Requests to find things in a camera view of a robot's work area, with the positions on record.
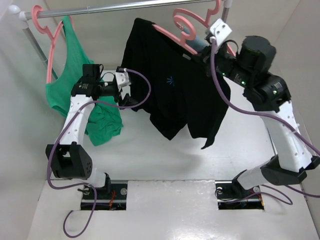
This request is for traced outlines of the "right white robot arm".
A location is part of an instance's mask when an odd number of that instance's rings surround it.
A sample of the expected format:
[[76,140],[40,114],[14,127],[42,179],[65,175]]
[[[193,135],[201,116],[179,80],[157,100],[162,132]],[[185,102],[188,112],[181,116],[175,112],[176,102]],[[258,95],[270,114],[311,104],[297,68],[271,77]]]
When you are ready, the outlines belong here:
[[252,116],[262,119],[276,149],[267,162],[240,172],[231,181],[231,191],[243,197],[249,189],[270,183],[275,186],[300,184],[307,171],[320,164],[320,152],[301,134],[296,122],[291,94],[283,78],[270,73],[276,48],[264,37],[247,36],[235,55],[227,52],[227,41],[208,36],[209,45],[200,53],[219,94],[219,77],[226,77],[243,88],[252,104]]

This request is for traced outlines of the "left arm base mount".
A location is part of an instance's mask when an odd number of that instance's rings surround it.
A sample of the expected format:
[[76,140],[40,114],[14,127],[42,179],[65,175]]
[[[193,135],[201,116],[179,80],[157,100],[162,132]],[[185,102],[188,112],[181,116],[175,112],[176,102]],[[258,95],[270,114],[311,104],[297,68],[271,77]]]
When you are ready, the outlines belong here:
[[[78,189],[82,193],[80,210],[91,210],[94,204],[94,191],[88,186]],[[128,181],[112,180],[110,192],[97,188],[96,211],[125,211],[127,208]]]

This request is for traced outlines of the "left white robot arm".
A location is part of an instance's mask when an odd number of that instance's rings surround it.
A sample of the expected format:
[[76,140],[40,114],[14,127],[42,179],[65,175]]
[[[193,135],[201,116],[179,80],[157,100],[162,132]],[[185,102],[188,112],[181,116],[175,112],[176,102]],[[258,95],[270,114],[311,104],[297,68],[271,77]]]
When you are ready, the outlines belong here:
[[101,97],[113,97],[114,108],[139,106],[130,95],[131,70],[118,67],[112,81],[103,81],[98,64],[83,64],[82,75],[72,84],[70,104],[63,129],[54,144],[47,145],[47,177],[75,180],[76,185],[94,187],[95,194],[107,198],[111,194],[108,175],[93,166],[92,158],[83,147],[89,117]]

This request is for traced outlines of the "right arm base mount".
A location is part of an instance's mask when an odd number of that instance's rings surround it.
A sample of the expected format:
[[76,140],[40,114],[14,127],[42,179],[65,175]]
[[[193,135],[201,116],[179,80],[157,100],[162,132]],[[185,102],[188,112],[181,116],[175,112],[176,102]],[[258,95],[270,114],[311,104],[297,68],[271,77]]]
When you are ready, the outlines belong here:
[[231,180],[215,181],[214,195],[219,210],[264,210],[260,187],[244,189]]

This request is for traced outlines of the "black t shirt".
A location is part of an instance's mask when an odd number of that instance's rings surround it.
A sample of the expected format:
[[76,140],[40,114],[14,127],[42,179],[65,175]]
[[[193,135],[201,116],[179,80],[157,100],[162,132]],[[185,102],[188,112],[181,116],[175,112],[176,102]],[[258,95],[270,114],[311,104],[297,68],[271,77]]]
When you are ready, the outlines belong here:
[[131,97],[165,138],[187,127],[205,148],[214,143],[228,105],[206,71],[151,21],[134,20],[121,66],[133,70]]

